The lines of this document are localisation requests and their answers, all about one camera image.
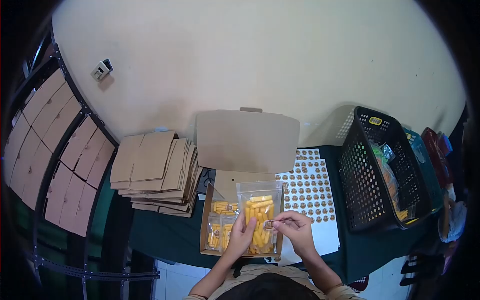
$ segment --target brown shipping box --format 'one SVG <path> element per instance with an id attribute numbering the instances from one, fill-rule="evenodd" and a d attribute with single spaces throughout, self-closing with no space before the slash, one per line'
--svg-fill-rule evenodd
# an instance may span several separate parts
<path id="1" fill-rule="evenodd" d="M 207 188 L 202 216 L 200 253 L 221 255 L 206 250 L 205 239 L 212 198 L 215 194 L 238 202 L 239 182 L 275 180 L 275 174 L 289 172 L 295 163 L 300 122 L 257 108 L 213 110 L 196 117 L 198 164 L 217 170 L 215 188 Z M 283 211 L 283 199 L 280 211 Z M 244 254 L 244 257 L 281 255 L 283 237 L 277 235 L 276 254 Z"/>

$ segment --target green table cloth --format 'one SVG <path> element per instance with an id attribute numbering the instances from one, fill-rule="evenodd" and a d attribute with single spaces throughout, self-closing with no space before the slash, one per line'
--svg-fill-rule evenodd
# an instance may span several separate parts
<path id="1" fill-rule="evenodd" d="M 437 234 L 433 216 L 408 230 L 351 234 L 347 227 L 346 208 L 338 173 L 341 147 L 320 146 L 318 149 L 320 157 L 326 161 L 330 177 L 340 239 L 338 251 L 323 255 L 322 258 L 344 283 L 367 276 L 392 259 L 409 254 L 426 234 Z M 203 201 L 197 201 L 191 218 L 135 210 L 130 247 L 157 259 L 212 268 L 218 257 L 200 254 L 199 250 L 203 204 Z M 243 263 L 266 262 L 256 258 L 245 259 Z"/>

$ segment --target box lid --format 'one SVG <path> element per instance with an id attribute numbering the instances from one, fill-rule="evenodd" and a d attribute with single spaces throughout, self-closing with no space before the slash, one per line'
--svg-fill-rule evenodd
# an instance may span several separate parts
<path id="1" fill-rule="evenodd" d="M 261 110 L 211 110 L 196 118 L 198 164 L 217 170 L 283 173 L 295 163 L 300 122 Z"/>

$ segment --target black plastic basket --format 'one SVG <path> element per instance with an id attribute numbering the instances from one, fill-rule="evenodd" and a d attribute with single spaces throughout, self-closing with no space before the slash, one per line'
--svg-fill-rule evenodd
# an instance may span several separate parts
<path id="1" fill-rule="evenodd" d="M 355 108 L 354 117 L 340 156 L 350 231 L 407 229 L 420 223 L 431 213 L 432 201 L 402 126 L 395 118 L 363 107 Z M 398 181 L 400 210 L 414 206 L 414 218 L 401 222 L 396 216 L 369 140 L 387 143 L 395 153 L 389 166 Z"/>

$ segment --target wall socket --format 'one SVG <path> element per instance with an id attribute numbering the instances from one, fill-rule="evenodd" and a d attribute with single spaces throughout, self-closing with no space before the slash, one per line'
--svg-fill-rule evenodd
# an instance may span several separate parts
<path id="1" fill-rule="evenodd" d="M 96 65 L 93 71 L 90 73 L 92 78 L 95 79 L 96 82 L 100 82 L 105 76 L 107 76 L 110 72 L 113 71 L 112 64 L 110 63 L 109 59 L 101 61 Z"/>

